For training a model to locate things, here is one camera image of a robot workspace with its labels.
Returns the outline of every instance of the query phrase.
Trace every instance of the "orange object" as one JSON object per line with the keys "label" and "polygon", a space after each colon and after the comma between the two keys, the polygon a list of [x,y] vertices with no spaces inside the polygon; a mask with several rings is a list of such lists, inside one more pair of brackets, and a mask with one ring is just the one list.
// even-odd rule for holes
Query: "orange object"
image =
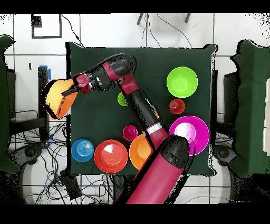
{"label": "orange object", "polygon": [[61,119],[71,108],[78,92],[74,92],[66,97],[62,92],[68,90],[73,85],[72,79],[59,79],[50,81],[44,88],[42,95],[45,102],[42,102],[52,119]]}
{"label": "orange object", "polygon": [[136,137],[130,145],[130,161],[137,169],[141,169],[146,159],[151,154],[152,149],[143,134]]}
{"label": "orange object", "polygon": [[127,164],[128,152],[122,143],[116,140],[106,140],[95,149],[94,161],[101,171],[117,173]]}

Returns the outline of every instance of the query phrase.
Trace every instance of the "dark green table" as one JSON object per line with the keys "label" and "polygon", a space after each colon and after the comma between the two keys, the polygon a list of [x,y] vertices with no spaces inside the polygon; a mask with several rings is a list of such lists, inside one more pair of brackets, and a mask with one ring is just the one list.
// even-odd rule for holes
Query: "dark green table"
{"label": "dark green table", "polygon": [[[157,107],[168,129],[177,118],[186,115],[200,117],[209,126],[211,55],[216,51],[215,45],[210,44],[203,49],[81,48],[72,42],[69,45],[71,74],[82,72],[114,54],[133,55],[137,61],[135,79]],[[174,115],[169,110],[169,103],[175,97],[167,90],[166,78],[172,69],[180,66],[193,69],[198,76],[199,84],[195,93],[184,99],[185,111],[181,115]],[[78,94],[71,107],[71,144],[78,139],[87,139],[96,148],[104,140],[115,139],[129,150],[131,142],[122,137],[122,130],[127,125],[139,127],[130,108],[118,104],[119,92],[118,87],[115,87],[107,92]],[[209,168],[208,161],[209,146],[195,156],[189,174],[214,175],[214,170]],[[137,171],[128,160],[125,168],[116,174],[136,174]],[[72,158],[71,173],[104,174],[97,168],[93,158],[85,163],[77,162]]]}

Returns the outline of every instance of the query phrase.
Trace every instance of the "small red bowl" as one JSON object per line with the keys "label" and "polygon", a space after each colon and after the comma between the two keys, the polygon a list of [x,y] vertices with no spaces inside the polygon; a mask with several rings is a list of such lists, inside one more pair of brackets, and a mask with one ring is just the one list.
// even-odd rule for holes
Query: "small red bowl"
{"label": "small red bowl", "polygon": [[128,151],[116,140],[106,140],[100,143],[94,152],[97,167],[105,173],[121,171],[128,161]]}
{"label": "small red bowl", "polygon": [[170,102],[169,107],[173,114],[181,114],[185,110],[185,103],[181,99],[174,99]]}

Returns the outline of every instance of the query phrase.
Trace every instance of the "metal pole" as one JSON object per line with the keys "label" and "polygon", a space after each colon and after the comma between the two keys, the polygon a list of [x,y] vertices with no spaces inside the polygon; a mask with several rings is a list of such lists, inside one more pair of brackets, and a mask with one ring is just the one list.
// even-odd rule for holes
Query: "metal pole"
{"label": "metal pole", "polygon": [[140,24],[142,16],[143,16],[143,13],[140,13],[140,16],[139,16],[138,21],[137,21],[137,25]]}

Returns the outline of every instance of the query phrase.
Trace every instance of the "green bowl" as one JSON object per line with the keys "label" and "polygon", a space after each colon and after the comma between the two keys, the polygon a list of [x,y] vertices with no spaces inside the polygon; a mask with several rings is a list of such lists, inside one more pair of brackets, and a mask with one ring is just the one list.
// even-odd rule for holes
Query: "green bowl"
{"label": "green bowl", "polygon": [[191,96],[196,91],[197,86],[197,75],[187,67],[175,68],[167,77],[167,88],[169,92],[178,98]]}
{"label": "green bowl", "polygon": [[118,96],[117,96],[117,101],[118,103],[123,106],[123,107],[127,107],[128,105],[126,104],[125,102],[125,99],[124,99],[124,96],[122,93],[119,93]]}

